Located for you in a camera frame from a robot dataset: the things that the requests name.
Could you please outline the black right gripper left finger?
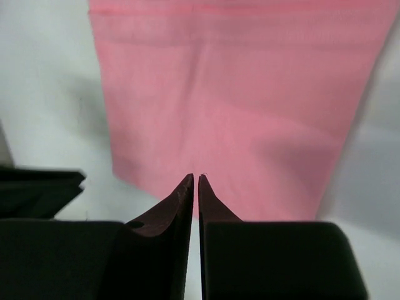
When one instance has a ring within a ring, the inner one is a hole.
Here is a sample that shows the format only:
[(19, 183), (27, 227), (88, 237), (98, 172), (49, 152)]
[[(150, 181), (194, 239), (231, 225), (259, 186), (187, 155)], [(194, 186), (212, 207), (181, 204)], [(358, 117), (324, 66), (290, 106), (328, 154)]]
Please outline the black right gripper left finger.
[(1, 298), (183, 299), (193, 192), (126, 223), (1, 218)]

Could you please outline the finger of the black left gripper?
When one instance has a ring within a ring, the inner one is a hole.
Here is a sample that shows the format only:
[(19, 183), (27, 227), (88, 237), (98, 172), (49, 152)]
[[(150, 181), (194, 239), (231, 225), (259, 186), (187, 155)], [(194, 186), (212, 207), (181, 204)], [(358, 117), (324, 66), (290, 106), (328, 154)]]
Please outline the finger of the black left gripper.
[(1, 168), (1, 218), (52, 219), (83, 192), (79, 171)]

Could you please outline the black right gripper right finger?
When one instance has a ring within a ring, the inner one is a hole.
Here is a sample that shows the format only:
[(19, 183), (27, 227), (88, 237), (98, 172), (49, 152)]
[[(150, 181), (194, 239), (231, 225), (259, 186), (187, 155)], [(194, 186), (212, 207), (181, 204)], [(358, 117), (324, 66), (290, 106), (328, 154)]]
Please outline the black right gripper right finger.
[(331, 222), (249, 222), (198, 182), (204, 299), (367, 299), (349, 239)]

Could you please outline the light pink t shirt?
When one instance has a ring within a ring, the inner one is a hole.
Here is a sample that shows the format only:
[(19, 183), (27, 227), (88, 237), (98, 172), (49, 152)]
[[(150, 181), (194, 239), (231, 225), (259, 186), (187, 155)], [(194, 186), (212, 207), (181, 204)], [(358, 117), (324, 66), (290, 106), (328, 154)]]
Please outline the light pink t shirt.
[(318, 211), (398, 1), (90, 1), (112, 169), (205, 174), (245, 220)]

